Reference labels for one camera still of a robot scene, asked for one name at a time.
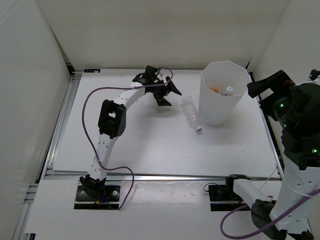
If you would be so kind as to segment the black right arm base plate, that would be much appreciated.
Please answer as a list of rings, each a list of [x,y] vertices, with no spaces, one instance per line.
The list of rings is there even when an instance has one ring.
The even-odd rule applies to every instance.
[[[203,186],[203,191],[209,194],[211,212],[230,212],[244,206],[240,211],[249,211],[250,208],[243,199],[233,191],[235,180],[250,180],[247,175],[230,174],[225,177],[224,184],[209,182]]]

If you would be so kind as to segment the clear plastic bottle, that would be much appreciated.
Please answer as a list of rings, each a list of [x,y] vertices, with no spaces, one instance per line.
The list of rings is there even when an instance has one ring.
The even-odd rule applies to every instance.
[[[194,104],[193,98],[191,96],[183,97],[181,100],[181,107],[189,125],[196,132],[201,132],[203,127],[199,119],[199,113]]]

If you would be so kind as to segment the orange plastic bottle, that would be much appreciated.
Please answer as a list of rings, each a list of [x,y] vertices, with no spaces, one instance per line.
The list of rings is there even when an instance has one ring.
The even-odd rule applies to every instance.
[[[216,94],[221,94],[221,92],[220,92],[220,90],[218,89],[218,88],[215,88],[215,87],[210,87],[209,88],[211,91],[213,91],[214,93],[216,93]]]

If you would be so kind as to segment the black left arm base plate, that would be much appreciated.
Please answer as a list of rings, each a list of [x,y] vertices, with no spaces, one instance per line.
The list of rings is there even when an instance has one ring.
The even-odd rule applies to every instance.
[[[118,210],[120,206],[121,186],[105,183],[102,193],[89,193],[81,183],[78,183],[74,205],[75,210]]]

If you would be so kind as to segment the small blue label bottle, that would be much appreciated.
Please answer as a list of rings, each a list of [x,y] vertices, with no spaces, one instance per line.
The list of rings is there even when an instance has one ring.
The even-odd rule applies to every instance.
[[[232,86],[227,86],[225,90],[221,92],[221,95],[223,97],[230,97],[233,95],[233,93],[234,93],[234,88]]]

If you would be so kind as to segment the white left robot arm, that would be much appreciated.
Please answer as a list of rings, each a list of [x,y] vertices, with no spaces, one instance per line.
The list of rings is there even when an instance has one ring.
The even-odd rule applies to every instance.
[[[98,143],[93,144],[93,162],[86,174],[80,178],[80,183],[85,192],[93,199],[100,200],[106,195],[105,182],[107,167],[113,147],[118,138],[124,133],[127,124],[127,110],[145,94],[152,94],[160,107],[169,107],[171,103],[165,97],[181,92],[174,85],[174,74],[168,76],[161,74],[162,68],[148,65],[144,72],[137,74],[130,86],[120,87],[121,94],[114,99],[106,99],[102,102],[98,118]]]

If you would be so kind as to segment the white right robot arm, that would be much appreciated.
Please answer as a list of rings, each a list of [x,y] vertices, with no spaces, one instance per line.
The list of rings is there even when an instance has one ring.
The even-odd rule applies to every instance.
[[[258,233],[272,240],[287,236],[311,240],[308,215],[312,197],[320,191],[320,72],[313,69],[309,81],[296,84],[280,70],[247,85],[252,98],[266,90],[271,94],[259,105],[281,125],[284,147],[284,172],[277,200],[264,195],[245,176],[226,185],[224,193],[230,200],[242,198]]]

